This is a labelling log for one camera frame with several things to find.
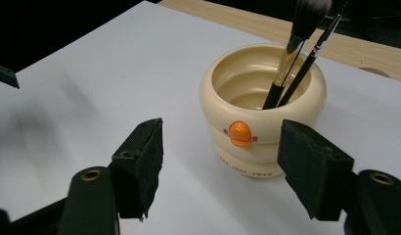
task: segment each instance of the makeup brush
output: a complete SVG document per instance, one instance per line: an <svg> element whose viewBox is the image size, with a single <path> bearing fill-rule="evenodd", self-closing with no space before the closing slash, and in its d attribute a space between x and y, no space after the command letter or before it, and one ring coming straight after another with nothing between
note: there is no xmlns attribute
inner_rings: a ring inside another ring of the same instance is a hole
<svg viewBox="0 0 401 235"><path fill-rule="evenodd" d="M293 71L295 61L307 39L329 12L332 0L297 0L290 39L280 60L276 76L265 100L263 110L277 107L286 82Z"/></svg>
<svg viewBox="0 0 401 235"><path fill-rule="evenodd" d="M305 60L304 64L301 66L300 70L298 71L297 75L295 76L294 80L291 82L289 89L287 89L286 93L284 94L283 98L281 99L279 105L277 107L284 106L289 99L291 98L294 91L297 89L298 84L304 78L304 76L308 73L311 66L313 65L314 61L316 61L317 57L323 50L324 46L326 45L327 40L329 39L332 32L337 27L338 23L340 22L341 17L343 16L343 12L347 7L349 0L343 0L339 5L339 10L337 11L334 20L329 25L329 27L323 32L320 36L319 40L317 41L316 45L314 46L313 50L311 51L310 55Z"/></svg>

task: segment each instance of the black brush bristles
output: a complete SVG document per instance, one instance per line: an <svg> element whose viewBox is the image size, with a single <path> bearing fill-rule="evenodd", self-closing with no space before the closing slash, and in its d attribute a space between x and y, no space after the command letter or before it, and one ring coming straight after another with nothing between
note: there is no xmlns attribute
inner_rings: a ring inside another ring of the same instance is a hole
<svg viewBox="0 0 401 235"><path fill-rule="evenodd" d="M291 34L308 39L332 6L332 0L297 0Z"/></svg>

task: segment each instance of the cup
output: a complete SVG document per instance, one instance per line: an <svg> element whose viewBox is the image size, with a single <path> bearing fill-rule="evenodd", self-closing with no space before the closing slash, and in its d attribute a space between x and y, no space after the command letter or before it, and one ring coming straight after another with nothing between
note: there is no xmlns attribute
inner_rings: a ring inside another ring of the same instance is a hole
<svg viewBox="0 0 401 235"><path fill-rule="evenodd" d="M219 159L249 177L283 174L277 164L283 119L314 128L326 102L325 78L313 64L286 105L261 110L283 50L254 44L228 52L208 68L200 85L200 106ZM297 59L297 68L304 60Z"/></svg>

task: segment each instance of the table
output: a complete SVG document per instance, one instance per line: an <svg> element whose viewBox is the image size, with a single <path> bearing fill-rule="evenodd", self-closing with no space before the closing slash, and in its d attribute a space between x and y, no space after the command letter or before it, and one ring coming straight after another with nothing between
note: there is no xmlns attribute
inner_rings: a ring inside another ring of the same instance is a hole
<svg viewBox="0 0 401 235"><path fill-rule="evenodd" d="M291 23L201 0L162 0L165 6L218 24L286 44ZM310 51L323 33L317 29L307 44ZM401 49L341 34L333 34L322 56L355 68L373 68L401 80Z"/></svg>
<svg viewBox="0 0 401 235"><path fill-rule="evenodd" d="M140 122L163 119L164 164L149 219L122 234L343 234L311 220L283 177L256 180L212 148L199 86L218 57L274 43L142 2L0 84L0 208L15 220L67 195L70 179L111 155ZM326 58L328 99L317 131L401 179L401 81Z"/></svg>

